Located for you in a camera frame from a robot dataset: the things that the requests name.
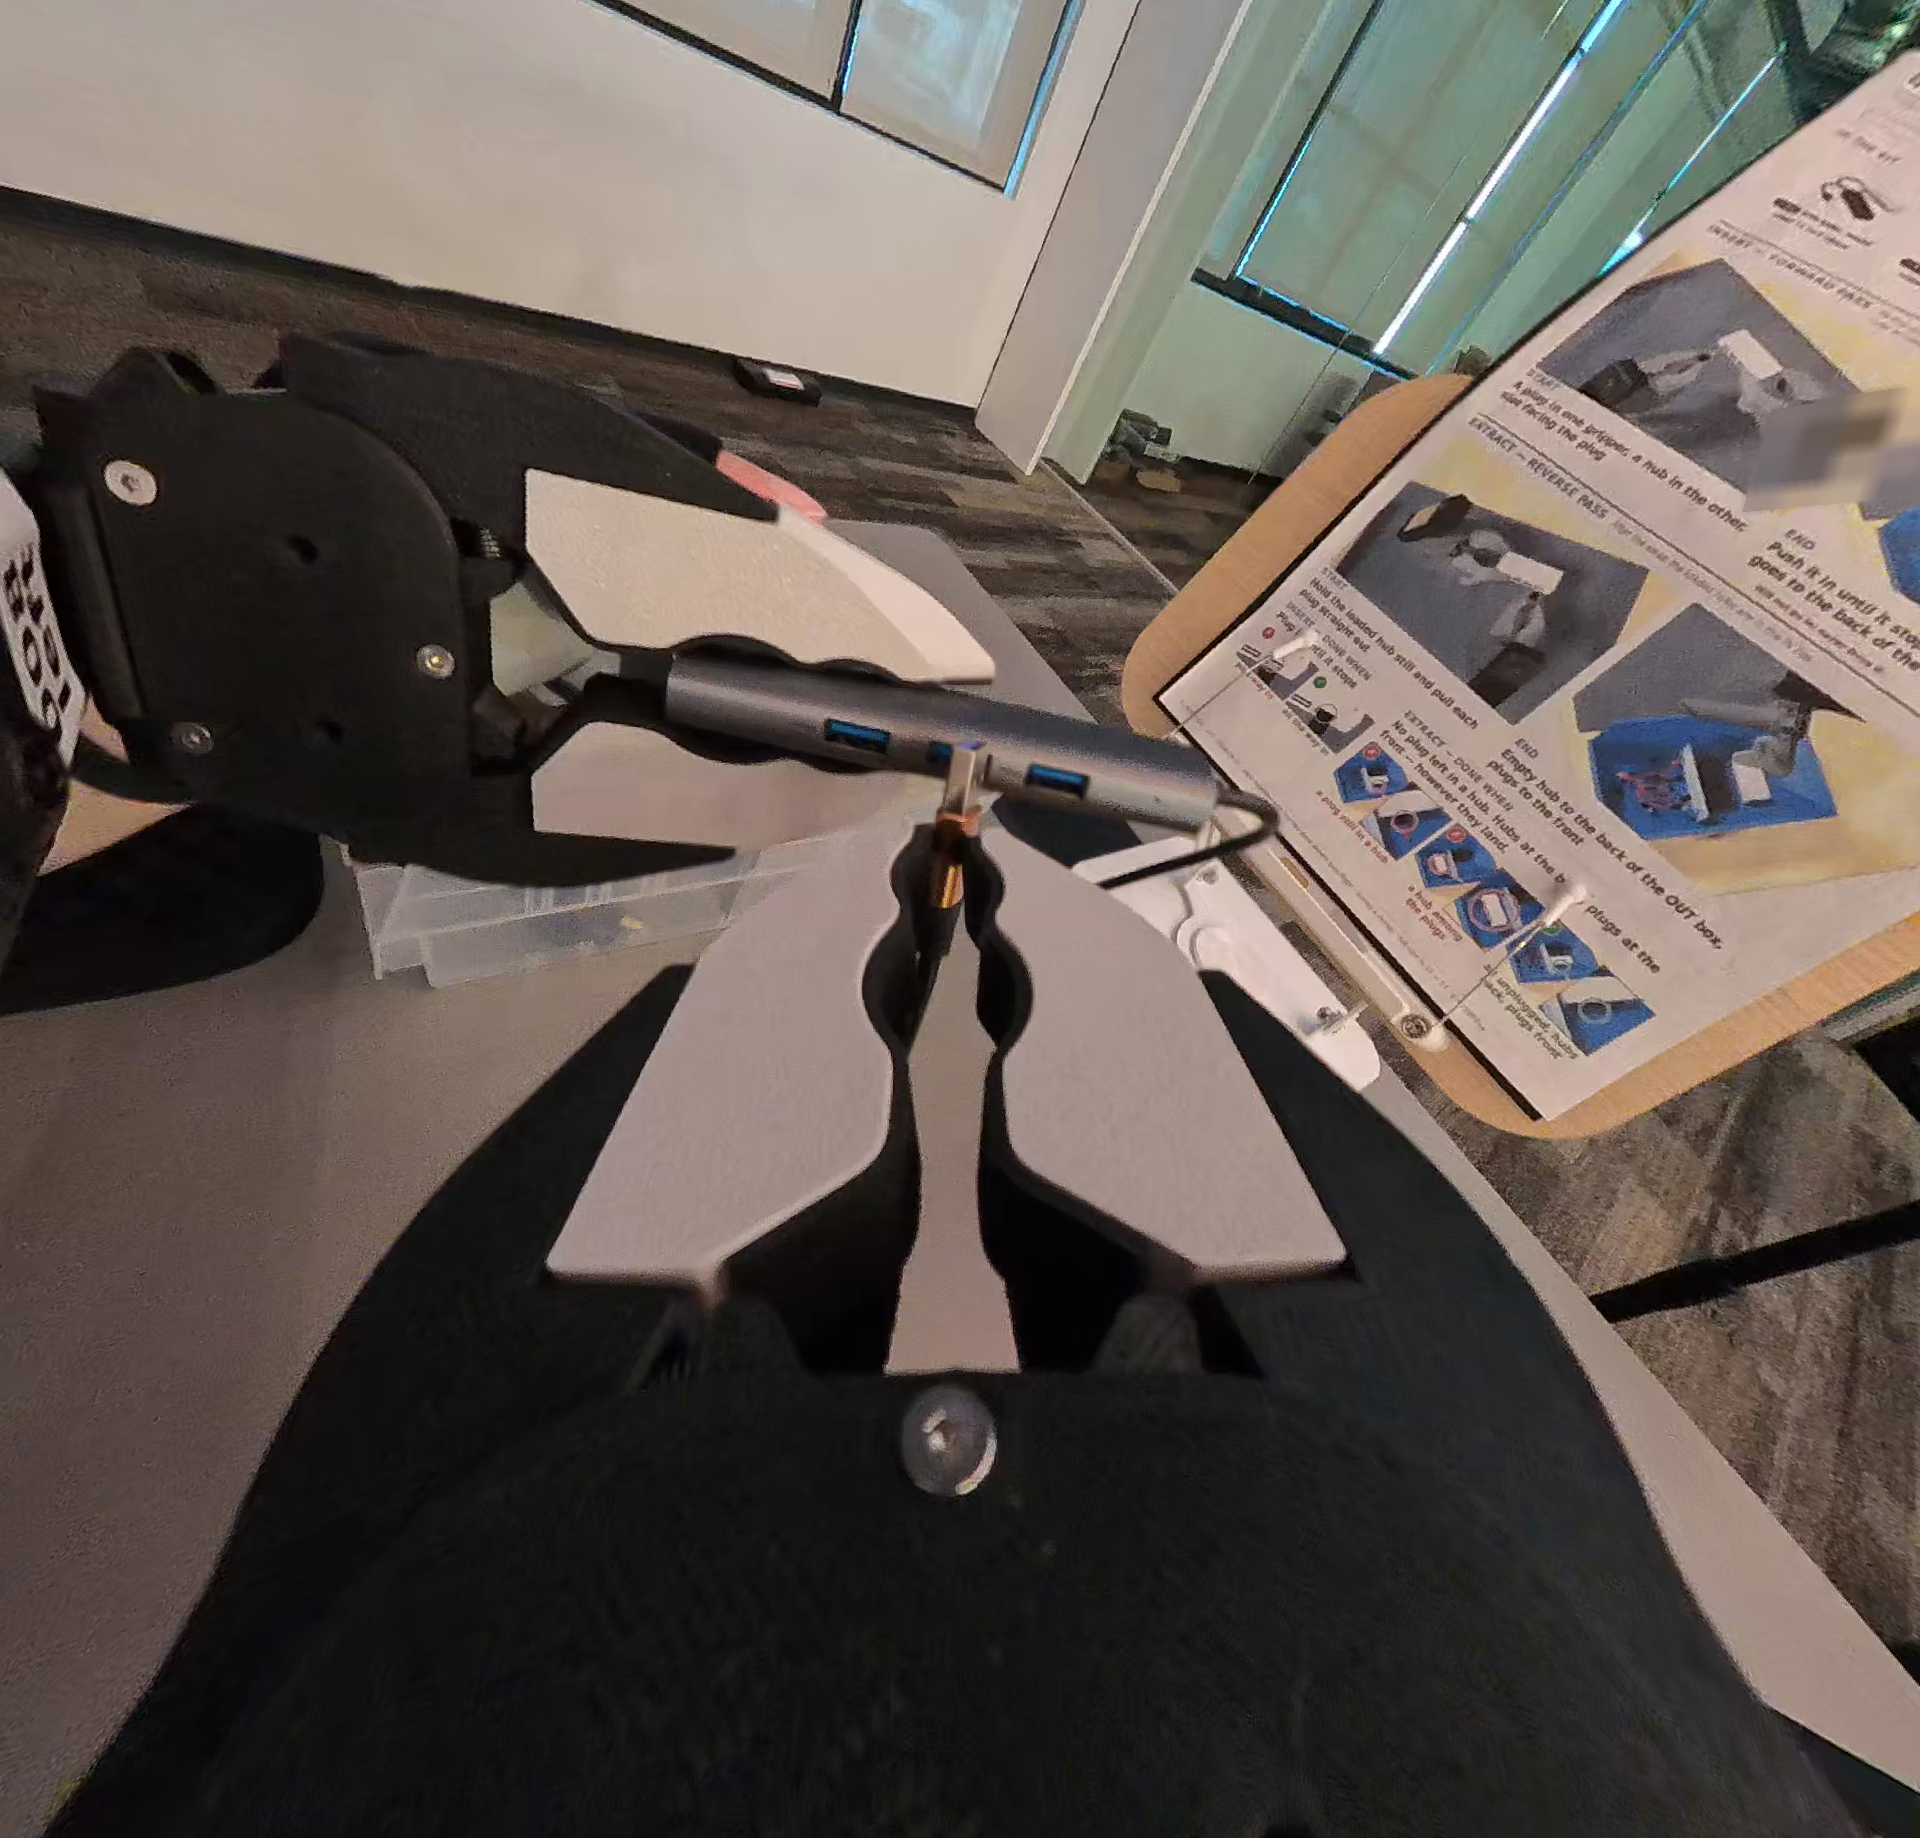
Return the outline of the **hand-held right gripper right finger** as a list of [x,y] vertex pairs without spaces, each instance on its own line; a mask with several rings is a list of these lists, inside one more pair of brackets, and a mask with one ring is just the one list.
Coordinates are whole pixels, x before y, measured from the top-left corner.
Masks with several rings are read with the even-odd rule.
[[968,848],[979,1248],[1005,1300],[1327,1279],[1346,1248],[1216,995],[1118,897]]

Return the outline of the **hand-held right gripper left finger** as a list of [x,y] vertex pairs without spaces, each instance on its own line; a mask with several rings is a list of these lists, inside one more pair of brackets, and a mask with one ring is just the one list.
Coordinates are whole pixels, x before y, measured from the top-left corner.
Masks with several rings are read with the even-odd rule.
[[870,826],[695,964],[549,1279],[891,1290],[918,1236],[918,826]]

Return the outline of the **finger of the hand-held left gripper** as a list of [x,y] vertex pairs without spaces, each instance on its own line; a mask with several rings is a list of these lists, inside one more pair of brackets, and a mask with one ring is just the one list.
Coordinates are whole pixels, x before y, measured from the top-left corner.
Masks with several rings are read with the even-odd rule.
[[928,586],[793,516],[730,516],[655,491],[521,479],[521,546],[598,651],[758,642],[797,668],[987,687],[994,652]]
[[815,766],[793,754],[725,761],[664,729],[575,729],[527,773],[527,857],[758,857],[870,834],[880,821],[933,821],[933,773],[914,766]]

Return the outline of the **grey USB hub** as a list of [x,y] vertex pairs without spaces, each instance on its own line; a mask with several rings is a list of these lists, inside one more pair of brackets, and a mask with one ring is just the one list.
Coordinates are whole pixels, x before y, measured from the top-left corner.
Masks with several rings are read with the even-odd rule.
[[664,683],[664,712],[678,729],[787,761],[914,766],[936,789],[944,751],[979,744],[979,796],[994,800],[1184,834],[1190,848],[1156,857],[1147,878],[1177,878],[1276,836],[1276,804],[1228,789],[1210,754],[1013,701],[687,652]]

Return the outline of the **clear plastic bin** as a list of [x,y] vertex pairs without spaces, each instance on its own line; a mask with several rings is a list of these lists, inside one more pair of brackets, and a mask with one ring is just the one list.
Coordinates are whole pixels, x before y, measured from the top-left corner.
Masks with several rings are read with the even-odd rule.
[[496,885],[439,871],[394,871],[360,857],[342,864],[360,885],[374,975],[419,971],[427,989],[457,989],[575,957],[718,941],[817,844],[779,844],[589,885]]

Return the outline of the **thin black cable small copper plug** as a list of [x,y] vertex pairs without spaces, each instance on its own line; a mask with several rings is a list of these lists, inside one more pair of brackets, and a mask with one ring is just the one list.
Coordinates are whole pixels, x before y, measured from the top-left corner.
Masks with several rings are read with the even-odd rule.
[[928,1000],[936,989],[936,971],[953,957],[954,921],[964,921],[964,882],[968,882],[968,844],[979,834],[979,744],[944,751],[944,796],[933,826],[909,844],[909,931],[914,931],[914,989],[909,989],[909,1037],[918,1037]]

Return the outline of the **person's left hand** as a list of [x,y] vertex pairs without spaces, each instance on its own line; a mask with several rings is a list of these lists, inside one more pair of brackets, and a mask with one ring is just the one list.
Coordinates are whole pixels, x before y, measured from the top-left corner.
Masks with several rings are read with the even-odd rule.
[[779,479],[779,474],[743,458],[734,445],[718,445],[711,466],[718,466],[730,486],[743,486],[743,491],[758,491],[759,505],[779,505],[779,512],[793,512],[793,516],[806,516],[806,523],[823,523],[823,516],[832,516],[815,491],[797,491],[793,479]]

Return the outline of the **white metal stand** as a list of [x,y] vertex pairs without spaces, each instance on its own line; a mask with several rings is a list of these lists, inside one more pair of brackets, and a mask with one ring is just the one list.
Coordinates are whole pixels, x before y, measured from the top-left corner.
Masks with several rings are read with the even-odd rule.
[[1253,995],[1346,1087],[1401,1058],[1441,1087],[1563,1126],[1597,1087],[1579,1027],[1613,1027],[1590,885],[1475,761],[1457,683],[1357,604],[1245,616],[1156,692],[1169,744],[1276,804],[1276,836],[1147,878],[1101,857],[1201,975]]

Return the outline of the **printed instruction sheet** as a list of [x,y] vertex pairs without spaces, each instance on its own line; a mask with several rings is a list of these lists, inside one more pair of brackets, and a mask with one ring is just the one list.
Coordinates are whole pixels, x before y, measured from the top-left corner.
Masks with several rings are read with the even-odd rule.
[[1508,1134],[1913,971],[1920,76],[1549,315],[1151,701]]

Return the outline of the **instruction sheet on wooden stand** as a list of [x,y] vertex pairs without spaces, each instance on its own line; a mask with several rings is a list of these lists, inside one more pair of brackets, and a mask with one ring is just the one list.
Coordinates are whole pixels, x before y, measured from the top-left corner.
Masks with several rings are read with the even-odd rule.
[[[1169,739],[1156,692],[1190,671],[1190,663],[1228,630],[1228,609],[1258,604],[1323,541],[1323,530],[1344,523],[1357,491],[1466,393],[1475,380],[1457,372],[1381,393],[1216,546],[1216,561],[1140,630],[1118,663],[1118,712],[1140,739]],[[1253,882],[1274,909],[1285,909],[1285,926],[1312,941],[1312,957],[1332,971],[1346,1007],[1381,1018],[1397,1058],[1409,1058],[1475,1118],[1522,1139],[1613,1134],[1740,1072],[1741,1058],[1913,984],[1920,971],[1920,921],[1904,921],[1852,946],[1843,957],[1792,975],[1788,989],[1725,1012],[1717,1027],[1678,1037],[1677,1051],[1638,1067],[1579,1111],[1528,1118],[1493,1085],[1493,1072],[1466,1058],[1462,1037],[1409,1033],[1425,1007],[1401,984],[1392,984],[1384,957],[1357,941],[1357,921],[1327,897],[1327,882],[1312,882],[1304,864],[1285,848],[1253,848]]]

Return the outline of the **glass window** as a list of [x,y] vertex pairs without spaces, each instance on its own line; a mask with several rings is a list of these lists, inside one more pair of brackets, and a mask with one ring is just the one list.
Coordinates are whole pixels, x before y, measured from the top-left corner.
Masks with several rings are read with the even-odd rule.
[[1506,353],[1698,189],[1776,0],[1327,0],[1196,284],[1426,372]]
[[589,0],[886,148],[1013,189],[1083,0]]

